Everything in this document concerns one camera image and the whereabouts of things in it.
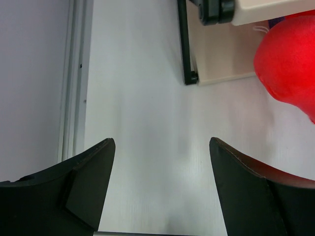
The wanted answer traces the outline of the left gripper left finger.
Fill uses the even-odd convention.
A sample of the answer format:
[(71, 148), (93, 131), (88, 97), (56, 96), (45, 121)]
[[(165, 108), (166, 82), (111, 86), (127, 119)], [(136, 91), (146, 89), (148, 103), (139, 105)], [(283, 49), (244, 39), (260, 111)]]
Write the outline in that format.
[(99, 229), (116, 145), (83, 153), (15, 182), (0, 184), (3, 236), (92, 236)]

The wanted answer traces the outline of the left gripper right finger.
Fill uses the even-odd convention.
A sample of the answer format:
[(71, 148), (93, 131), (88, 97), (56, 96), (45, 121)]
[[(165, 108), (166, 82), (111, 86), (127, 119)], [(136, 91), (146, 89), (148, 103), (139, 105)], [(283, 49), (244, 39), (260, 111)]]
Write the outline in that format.
[(315, 182), (250, 156), (221, 139), (209, 143), (229, 236), (313, 236)]

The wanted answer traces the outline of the red plush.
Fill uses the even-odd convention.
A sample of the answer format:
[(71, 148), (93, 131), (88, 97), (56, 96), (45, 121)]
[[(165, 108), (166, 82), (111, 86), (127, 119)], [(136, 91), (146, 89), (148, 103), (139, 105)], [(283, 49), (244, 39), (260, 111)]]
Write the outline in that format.
[(283, 17), (261, 41), (254, 70), (276, 100), (315, 120), (315, 12)]

